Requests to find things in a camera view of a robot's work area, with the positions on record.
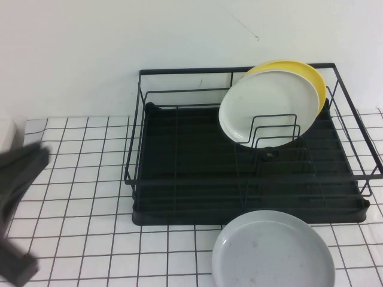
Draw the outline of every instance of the plate rim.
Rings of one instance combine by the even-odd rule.
[[[213,275],[215,283],[217,284],[217,287],[223,287],[224,286],[223,284],[221,284],[223,280],[222,280],[222,277],[219,275],[219,274],[221,274],[219,272],[219,267],[218,267],[220,261],[217,257],[219,256],[220,252],[222,251],[222,248],[223,248],[224,243],[226,241],[226,240],[224,240],[223,237],[230,237],[230,235],[227,236],[228,230],[231,228],[234,228],[233,231],[231,233],[229,233],[229,234],[233,235],[240,228],[246,226],[247,224],[251,224],[254,222],[269,221],[269,222],[277,222],[277,223],[286,224],[285,222],[279,222],[279,221],[271,220],[271,219],[266,220],[263,218],[263,216],[267,217],[267,216],[272,216],[272,215],[281,216],[282,218],[293,220],[294,223],[296,222],[296,225],[299,226],[301,232],[311,233],[312,236],[316,237],[317,242],[319,242],[319,245],[321,245],[320,246],[321,249],[323,249],[326,253],[326,258],[328,261],[327,264],[331,265],[330,267],[331,267],[332,273],[330,274],[330,276],[331,276],[330,281],[331,281],[331,286],[334,286],[335,285],[335,264],[334,264],[334,260],[332,258],[332,255],[330,253],[330,249],[327,246],[327,244],[324,242],[322,237],[318,233],[316,233],[315,230],[312,227],[310,227],[310,225],[308,225],[307,223],[305,223],[301,219],[299,219],[293,215],[290,215],[288,213],[285,213],[285,212],[280,212],[280,211],[275,211],[275,210],[256,210],[256,211],[244,213],[244,214],[236,217],[235,219],[230,221],[222,229],[221,233],[218,235],[218,237],[214,243],[214,247],[213,247],[213,251],[212,251],[212,275]]]
[[[315,92],[315,94],[316,94],[316,99],[317,99],[317,101],[316,101],[316,106],[319,108],[320,100],[319,100],[319,95],[318,95],[318,91],[317,91],[317,89],[314,87],[314,85],[313,85],[309,80],[307,80],[305,77],[303,77],[303,76],[301,76],[301,75],[299,75],[299,74],[297,74],[297,73],[295,73],[295,72],[292,72],[292,71],[289,71],[289,70],[285,70],[285,69],[265,69],[265,70],[261,70],[261,71],[258,71],[258,72],[254,72],[254,73],[252,73],[252,74],[249,74],[249,75],[246,76],[246,78],[254,77],[254,76],[256,76],[256,75],[265,74],[265,73],[268,73],[268,72],[281,72],[281,73],[293,74],[293,75],[295,75],[295,76],[297,76],[297,77],[299,77],[299,78],[301,78],[301,79],[304,79],[307,83],[310,84],[310,86],[312,87],[313,91]],[[245,78],[245,77],[242,77],[236,84],[232,85],[231,88],[234,87],[235,85],[240,84],[241,81],[242,81],[244,78]],[[223,111],[222,111],[222,109],[221,109],[222,104],[225,103],[225,99],[227,99],[226,96],[227,96],[227,94],[228,94],[228,92],[230,91],[231,88],[228,89],[227,93],[225,94],[225,96],[223,97],[223,99],[222,99],[222,101],[221,101],[221,103],[220,103],[220,109],[219,109],[219,111],[218,111],[218,120],[219,120],[219,122],[220,122],[220,126],[221,126],[223,132],[226,134],[226,136],[228,136],[232,141],[234,141],[234,142],[236,142],[236,143],[239,143],[238,140],[237,140],[237,138],[235,138],[234,135],[230,132],[230,129],[227,128],[226,125],[224,124],[224,121],[223,121],[223,117],[224,117],[224,116],[223,116]],[[314,119],[312,120],[312,123],[310,124],[310,126],[309,126],[304,132],[301,131],[301,135],[304,134],[304,133],[305,133],[305,132],[312,126],[312,124],[314,123],[314,121],[315,121],[317,115],[318,115],[318,114],[315,115],[315,117],[314,117]],[[244,144],[244,143],[242,143],[242,144],[240,143],[240,145],[242,145],[242,146],[246,146],[246,147],[248,147],[248,148],[253,148],[253,147],[252,147],[252,144],[251,144],[251,138],[250,138],[250,141],[249,141],[248,143],[245,143],[245,144]]]

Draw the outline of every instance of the black metal wire rack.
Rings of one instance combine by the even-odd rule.
[[[308,223],[363,221],[370,181],[383,178],[382,163],[335,64],[310,65],[334,78],[323,110],[302,135],[296,115],[268,115],[291,120],[283,125],[287,133],[275,138],[293,141],[262,149],[256,133],[265,127],[253,129],[259,116],[254,115],[248,138],[255,148],[231,141],[218,122],[220,99],[252,67],[141,70],[124,174],[133,189],[134,223],[226,224],[259,209]],[[190,88],[187,80],[197,77],[199,87]],[[204,79],[207,88],[201,87]],[[372,170],[354,136],[366,144],[369,154],[363,157],[373,161]]]

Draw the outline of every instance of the black drip tray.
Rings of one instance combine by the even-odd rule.
[[[137,178],[139,182],[176,179],[177,184],[138,184],[133,193],[134,223],[227,224],[261,209],[287,212],[307,223],[364,221],[369,201],[360,195],[356,181],[246,181],[352,175],[328,104],[302,137],[264,149],[233,143],[218,122],[219,107],[162,109],[146,104]]]

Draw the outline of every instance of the plate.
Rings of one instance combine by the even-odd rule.
[[[304,77],[265,70],[243,77],[229,89],[220,105],[219,120],[225,134],[243,146],[274,147],[305,133],[318,107],[318,93]]]
[[[271,69],[271,70],[279,69],[279,70],[290,71],[306,78],[317,90],[318,97],[319,97],[318,114],[321,112],[324,102],[326,101],[326,85],[324,83],[324,80],[321,74],[319,74],[319,72],[316,69],[314,69],[310,65],[307,65],[306,63],[302,63],[298,61],[278,60],[278,61],[267,62],[259,66],[256,66],[250,69],[248,72],[246,72],[244,77],[251,75],[253,73],[268,70],[268,69]]]
[[[260,210],[231,221],[212,253],[217,287],[333,287],[335,267],[322,238],[286,213]]]

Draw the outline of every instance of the white tiled countertop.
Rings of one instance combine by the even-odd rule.
[[[364,114],[383,154],[383,116],[378,109]],[[222,226],[132,223],[132,190],[123,182],[131,128],[128,117],[28,121],[25,144],[42,141],[52,155],[7,234],[39,258],[27,286],[215,286],[211,254]],[[370,159],[363,160],[368,166]],[[336,287],[383,286],[383,180],[371,183],[365,222],[313,225],[333,255]]]

